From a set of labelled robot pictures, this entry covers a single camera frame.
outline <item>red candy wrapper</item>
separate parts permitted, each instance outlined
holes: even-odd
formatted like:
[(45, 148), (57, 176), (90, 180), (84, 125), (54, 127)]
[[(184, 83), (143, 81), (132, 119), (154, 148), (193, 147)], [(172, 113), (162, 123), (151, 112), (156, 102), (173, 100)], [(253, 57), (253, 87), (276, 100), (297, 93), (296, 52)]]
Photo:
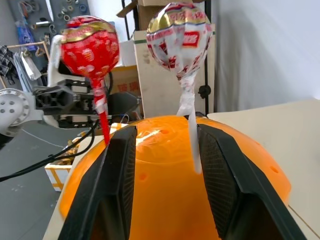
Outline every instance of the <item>red candy wrapper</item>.
[(76, 16), (63, 32), (61, 57), (74, 74), (91, 81), (105, 144), (110, 141), (104, 77), (119, 61), (119, 42), (110, 23), (93, 16)]
[(195, 171), (201, 173), (196, 111), (195, 77), (204, 62), (212, 27), (206, 14), (192, 3), (169, 3), (151, 19), (146, 35), (153, 58), (174, 72), (182, 88), (178, 116), (188, 115)]

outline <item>pegboard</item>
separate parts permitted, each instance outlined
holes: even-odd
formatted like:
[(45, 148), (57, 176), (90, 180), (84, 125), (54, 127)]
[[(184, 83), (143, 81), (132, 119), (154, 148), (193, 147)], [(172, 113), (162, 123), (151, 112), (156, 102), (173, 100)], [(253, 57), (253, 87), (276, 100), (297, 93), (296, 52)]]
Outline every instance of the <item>pegboard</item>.
[[(21, 0), (7, 0), (10, 10), (12, 12), (12, 16), (15, 21), (23, 20), (22, 15), (19, 12), (18, 3)], [(35, 30), (31, 29), (32, 24), (36, 24), (37, 22), (41, 22), (40, 18), (46, 18), (49, 22), (51, 22), (51, 18), (49, 15), (48, 7), (46, 0), (34, 0), (39, 5), (39, 11), (32, 12), (28, 15), (27, 23), (28, 27), (30, 28), (33, 38), (35, 42), (40, 42), (40, 38), (44, 37), (45, 33), (50, 33), (50, 42), (53, 38), (53, 34), (50, 32), (49, 26), (42, 26), (37, 27)], [(50, 0), (51, 8), (53, 12), (53, 24), (55, 26), (55, 30), (57, 34), (61, 34), (60, 31), (64, 30), (66, 28), (66, 21), (64, 19), (58, 19), (57, 15), (58, 13), (61, 13), (62, 8), (65, 7), (68, 9), (68, 6), (73, 7), (72, 12), (67, 12), (67, 14), (70, 16), (70, 18), (75, 16), (81, 16), (81, 15), (90, 15), (89, 5), (87, 0), (78, 0), (78, 4), (75, 4), (75, 0), (71, 0), (71, 4), (67, 3), (67, 0)], [(80, 5), (85, 5), (87, 8), (86, 13), (82, 13), (79, 9)], [(35, 57), (35, 52), (32, 52), (32, 60), (34, 61), (35, 65), (39, 70), (41, 70), (43, 67), (46, 67), (48, 65), (48, 61), (45, 59), (44, 56), (42, 57)]]

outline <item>gray floor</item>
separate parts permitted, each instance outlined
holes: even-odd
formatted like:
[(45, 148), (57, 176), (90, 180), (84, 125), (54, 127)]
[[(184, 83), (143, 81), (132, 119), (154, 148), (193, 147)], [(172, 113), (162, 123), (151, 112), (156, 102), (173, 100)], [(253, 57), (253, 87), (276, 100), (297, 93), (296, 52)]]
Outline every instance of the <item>gray floor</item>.
[[(41, 124), (28, 124), (24, 130), (61, 146), (80, 132)], [(17, 172), (60, 150), (61, 147), (20, 131), (0, 151), (0, 176)], [(0, 240), (41, 240), (58, 198), (44, 168), (0, 183)]]

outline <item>red lollipop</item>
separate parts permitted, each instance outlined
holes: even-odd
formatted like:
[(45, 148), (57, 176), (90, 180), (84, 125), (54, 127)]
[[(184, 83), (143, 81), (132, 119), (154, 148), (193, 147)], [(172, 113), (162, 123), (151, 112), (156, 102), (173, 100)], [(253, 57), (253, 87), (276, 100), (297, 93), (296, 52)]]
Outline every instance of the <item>red lollipop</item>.
[(94, 16), (75, 16), (63, 32), (61, 56), (71, 72), (91, 81), (94, 102), (104, 135), (110, 141), (105, 75), (119, 61), (119, 42), (110, 23)]

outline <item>white candy wrapper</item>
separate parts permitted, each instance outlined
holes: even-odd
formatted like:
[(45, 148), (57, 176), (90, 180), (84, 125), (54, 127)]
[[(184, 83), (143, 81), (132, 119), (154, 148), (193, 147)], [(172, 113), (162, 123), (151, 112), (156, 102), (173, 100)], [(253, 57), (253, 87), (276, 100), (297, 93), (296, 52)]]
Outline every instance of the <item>white candy wrapper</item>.
[(169, 3), (151, 19), (146, 35), (152, 57), (174, 72), (182, 88), (178, 116), (189, 116), (189, 135), (195, 171), (201, 160), (195, 111), (195, 77), (204, 62), (212, 36), (206, 14), (190, 3)]

